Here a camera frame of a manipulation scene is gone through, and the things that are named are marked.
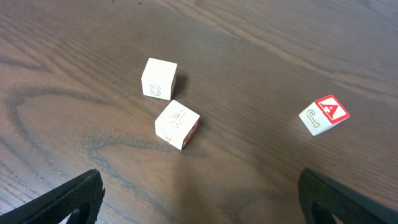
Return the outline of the red letter A block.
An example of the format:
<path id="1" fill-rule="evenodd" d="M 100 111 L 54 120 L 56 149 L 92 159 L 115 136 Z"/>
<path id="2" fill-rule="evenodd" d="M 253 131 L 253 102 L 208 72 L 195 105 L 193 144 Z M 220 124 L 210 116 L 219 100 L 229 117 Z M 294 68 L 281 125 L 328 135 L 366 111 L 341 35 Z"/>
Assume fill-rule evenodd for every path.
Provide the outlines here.
<path id="1" fill-rule="evenodd" d="M 334 95 L 315 100 L 299 114 L 312 136 L 333 128 L 349 117 L 349 112 Z"/>

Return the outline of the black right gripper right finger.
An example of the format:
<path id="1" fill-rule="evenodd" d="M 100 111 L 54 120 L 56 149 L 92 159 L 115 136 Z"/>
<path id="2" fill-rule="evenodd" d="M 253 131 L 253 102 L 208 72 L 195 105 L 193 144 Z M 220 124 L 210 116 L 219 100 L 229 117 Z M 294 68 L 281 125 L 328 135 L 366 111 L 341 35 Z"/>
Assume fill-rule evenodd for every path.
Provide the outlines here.
<path id="1" fill-rule="evenodd" d="M 353 189 L 305 168 L 298 180 L 300 208 L 309 224 L 395 224 L 397 212 Z"/>

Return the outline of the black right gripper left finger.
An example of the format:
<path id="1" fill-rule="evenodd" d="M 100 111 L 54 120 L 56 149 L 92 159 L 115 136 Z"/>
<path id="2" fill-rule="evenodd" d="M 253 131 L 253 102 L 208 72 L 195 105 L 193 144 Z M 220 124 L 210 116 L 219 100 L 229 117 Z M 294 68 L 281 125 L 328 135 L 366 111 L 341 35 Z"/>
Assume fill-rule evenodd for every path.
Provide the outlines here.
<path id="1" fill-rule="evenodd" d="M 1 223 L 94 224 L 105 195 L 96 169 L 75 177 L 38 198 L 1 215 Z"/>

